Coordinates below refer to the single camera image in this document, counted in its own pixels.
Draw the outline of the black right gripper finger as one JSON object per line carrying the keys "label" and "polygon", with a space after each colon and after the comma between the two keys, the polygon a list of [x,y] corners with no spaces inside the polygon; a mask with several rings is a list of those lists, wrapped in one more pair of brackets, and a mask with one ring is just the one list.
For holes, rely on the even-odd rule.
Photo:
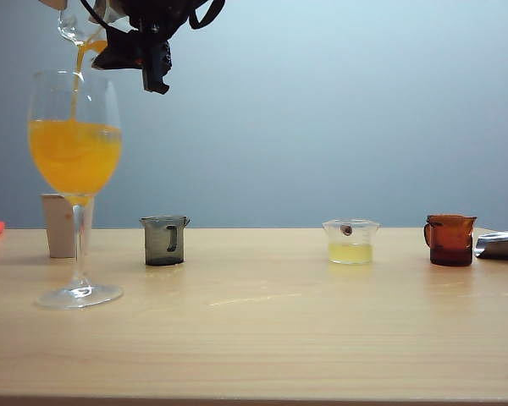
{"label": "black right gripper finger", "polygon": [[141,69],[143,57],[141,34],[137,30],[106,30],[107,45],[100,51],[91,66],[99,70]]}

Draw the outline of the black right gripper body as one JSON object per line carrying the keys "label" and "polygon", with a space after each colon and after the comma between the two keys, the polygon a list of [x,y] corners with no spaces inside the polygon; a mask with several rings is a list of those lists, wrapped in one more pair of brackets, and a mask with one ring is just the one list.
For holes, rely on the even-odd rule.
{"label": "black right gripper body", "polygon": [[214,1],[123,1],[132,30],[141,34],[141,68],[146,91],[167,93],[163,77],[172,67],[169,40],[184,23],[193,30],[215,20]]}

